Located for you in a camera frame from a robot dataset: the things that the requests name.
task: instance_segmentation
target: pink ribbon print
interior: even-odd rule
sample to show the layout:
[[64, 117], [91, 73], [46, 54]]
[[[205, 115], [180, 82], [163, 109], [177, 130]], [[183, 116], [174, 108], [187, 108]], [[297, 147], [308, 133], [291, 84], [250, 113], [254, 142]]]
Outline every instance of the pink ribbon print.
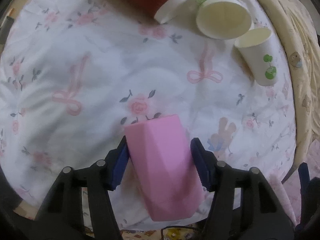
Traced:
[[196, 84], [201, 80], [204, 80], [205, 78], [210, 79], [216, 83], [221, 83], [221, 81], [223, 80], [223, 75], [218, 71], [212, 70], [213, 56], [213, 51], [211, 51], [211, 53], [208, 55], [208, 42], [206, 42], [204, 45], [204, 50], [201, 54], [201, 58], [199, 60], [200, 72], [191, 70], [187, 73], [187, 79], [190, 83]]
[[77, 65], [71, 66], [71, 81], [68, 90], [59, 90], [54, 92], [52, 95], [52, 101], [66, 104], [67, 113], [73, 116], [79, 115], [82, 110], [82, 104], [79, 101], [74, 100], [73, 98], [79, 93], [82, 87], [82, 74], [88, 58], [89, 56], [84, 56], [79, 67]]

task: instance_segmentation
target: bed sheet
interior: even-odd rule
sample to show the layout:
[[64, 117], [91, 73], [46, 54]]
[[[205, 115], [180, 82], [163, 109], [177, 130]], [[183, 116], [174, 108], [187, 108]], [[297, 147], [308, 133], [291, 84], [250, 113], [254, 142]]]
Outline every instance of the bed sheet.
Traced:
[[[256, 0], [242, 1], [252, 28], [274, 31]], [[232, 167], [283, 178], [296, 147], [287, 58], [278, 40], [279, 81], [261, 87], [233, 42], [204, 37], [193, 11], [157, 25], [124, 0], [30, 0], [0, 60], [7, 180], [39, 207], [63, 167], [87, 167], [118, 145], [124, 125], [169, 114], [179, 115], [189, 140], [199, 137]], [[130, 230], [202, 220], [212, 198], [206, 192], [190, 219], [153, 222], [130, 161], [110, 192], [119, 228]], [[84, 207], [88, 223], [89, 215]]]

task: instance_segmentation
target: pink flower print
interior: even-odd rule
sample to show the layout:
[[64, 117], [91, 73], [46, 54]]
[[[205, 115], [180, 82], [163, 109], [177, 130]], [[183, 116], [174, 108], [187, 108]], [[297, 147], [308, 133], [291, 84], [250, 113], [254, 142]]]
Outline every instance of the pink flower print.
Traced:
[[283, 84], [283, 87], [282, 87], [282, 93], [284, 95], [285, 100], [287, 100], [290, 87], [289, 87], [289, 83], [288, 83], [288, 81], [287, 81], [287, 79], [285, 77], [285, 74], [283, 74], [283, 76], [284, 76], [284, 84]]
[[46, 167], [51, 167], [52, 165], [52, 160], [49, 156], [46, 156], [45, 159], [44, 159], [44, 166]]
[[44, 160], [44, 154], [41, 152], [34, 152], [33, 153], [33, 160], [36, 163], [42, 163]]
[[138, 94], [135, 98], [128, 102], [129, 110], [135, 115], [146, 115], [148, 113], [148, 104], [146, 98], [142, 94]]
[[16, 188], [15, 189], [16, 193], [20, 196], [23, 197], [25, 195], [25, 193], [28, 193], [28, 190], [25, 190], [24, 188], [20, 187], [20, 188]]
[[51, 167], [52, 160], [51, 157], [48, 156], [46, 152], [34, 152], [33, 153], [33, 161], [37, 164], [41, 164], [47, 168]]
[[152, 30], [152, 37], [156, 38], [157, 40], [162, 40], [166, 37], [166, 30], [162, 26], [157, 26]]
[[18, 132], [19, 132], [19, 122], [18, 122], [18, 120], [14, 120], [12, 122], [12, 131], [13, 131], [13, 134], [18, 134]]
[[103, 7], [102, 9], [99, 10], [98, 14], [99, 15], [105, 15], [109, 12], [108, 9], [106, 9], [105, 7]]
[[273, 90], [273, 87], [267, 87], [266, 90], [266, 96], [270, 99], [275, 96], [275, 91]]
[[254, 122], [253, 122], [252, 119], [248, 119], [245, 124], [249, 129], [253, 129], [254, 128]]
[[24, 116], [26, 114], [26, 109], [23, 107], [21, 108], [20, 110], [20, 113], [19, 113], [21, 116]]
[[16, 63], [13, 64], [12, 69], [13, 69], [13, 74], [15, 76], [18, 75], [20, 67], [21, 67], [21, 63], [20, 62], [16, 62]]
[[47, 15], [47, 17], [44, 19], [46, 22], [56, 22], [58, 20], [58, 15], [55, 12], [51, 12]]
[[139, 27], [139, 33], [141, 35], [149, 35], [157, 40], [162, 40], [167, 36], [167, 30], [162, 25], [148, 26], [142, 24]]
[[93, 20], [94, 20], [93, 13], [86, 13], [81, 15], [76, 21], [76, 23], [78, 25], [85, 25], [85, 24], [91, 23]]
[[139, 27], [139, 33], [141, 35], [148, 35], [150, 28], [147, 27], [146, 25], [140, 25]]
[[250, 159], [249, 159], [249, 163], [250, 164], [253, 164], [255, 161], [256, 161], [256, 157], [255, 156], [252, 156]]
[[6, 148], [7, 147], [7, 142], [4, 140], [1, 140], [1, 148]]

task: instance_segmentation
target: pink cup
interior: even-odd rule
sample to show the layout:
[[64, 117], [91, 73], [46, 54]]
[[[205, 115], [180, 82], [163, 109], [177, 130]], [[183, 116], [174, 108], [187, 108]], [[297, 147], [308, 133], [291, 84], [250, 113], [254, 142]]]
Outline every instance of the pink cup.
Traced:
[[191, 217], [204, 192], [179, 117], [138, 122], [124, 132], [151, 219]]

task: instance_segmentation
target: bunny print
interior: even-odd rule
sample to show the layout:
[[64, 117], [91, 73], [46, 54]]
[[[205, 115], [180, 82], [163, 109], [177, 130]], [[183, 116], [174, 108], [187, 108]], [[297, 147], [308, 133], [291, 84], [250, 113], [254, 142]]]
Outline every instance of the bunny print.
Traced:
[[225, 150], [229, 147], [233, 140], [232, 134], [236, 131], [236, 125], [232, 122], [228, 124], [228, 119], [222, 117], [219, 120], [219, 130], [218, 133], [215, 133], [208, 139], [209, 150], [214, 152], [214, 155], [221, 160], [225, 159]]

